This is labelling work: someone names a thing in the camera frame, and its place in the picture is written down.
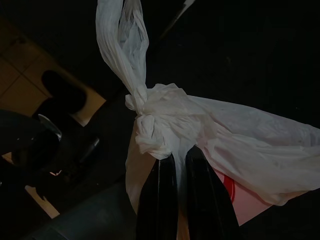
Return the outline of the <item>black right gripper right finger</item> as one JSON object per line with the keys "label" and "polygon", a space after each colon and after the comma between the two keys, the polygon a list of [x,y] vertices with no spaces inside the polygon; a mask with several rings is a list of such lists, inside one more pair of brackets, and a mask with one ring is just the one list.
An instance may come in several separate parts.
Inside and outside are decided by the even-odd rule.
{"label": "black right gripper right finger", "polygon": [[181,188],[191,240],[242,238],[229,193],[197,146],[184,158]]}

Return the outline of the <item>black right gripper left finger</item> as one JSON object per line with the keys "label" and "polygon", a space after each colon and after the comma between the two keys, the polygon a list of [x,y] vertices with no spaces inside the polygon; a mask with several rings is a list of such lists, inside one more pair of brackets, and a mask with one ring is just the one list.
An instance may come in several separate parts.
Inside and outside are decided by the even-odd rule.
{"label": "black right gripper left finger", "polygon": [[172,155],[156,160],[140,193],[137,240],[175,240],[178,229],[178,190]]}

